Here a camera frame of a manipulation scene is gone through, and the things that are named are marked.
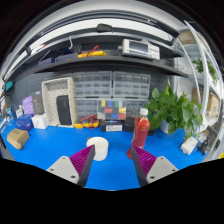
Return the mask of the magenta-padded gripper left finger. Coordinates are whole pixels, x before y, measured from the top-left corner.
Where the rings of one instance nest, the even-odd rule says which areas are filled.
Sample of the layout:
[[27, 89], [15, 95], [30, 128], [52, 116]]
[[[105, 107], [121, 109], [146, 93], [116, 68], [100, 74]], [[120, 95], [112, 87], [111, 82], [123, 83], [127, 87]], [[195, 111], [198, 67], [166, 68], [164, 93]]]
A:
[[84, 187], [87, 183], [93, 158], [95, 146], [88, 146], [72, 156], [61, 156], [47, 171], [67, 181]]

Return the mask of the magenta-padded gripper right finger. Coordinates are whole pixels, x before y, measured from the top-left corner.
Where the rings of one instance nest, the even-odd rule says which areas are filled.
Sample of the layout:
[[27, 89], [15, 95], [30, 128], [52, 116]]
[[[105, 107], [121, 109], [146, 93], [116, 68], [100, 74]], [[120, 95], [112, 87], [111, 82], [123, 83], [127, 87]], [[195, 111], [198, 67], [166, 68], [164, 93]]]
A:
[[155, 157], [137, 146], [131, 147], [131, 156], [141, 187], [178, 171], [166, 157]]

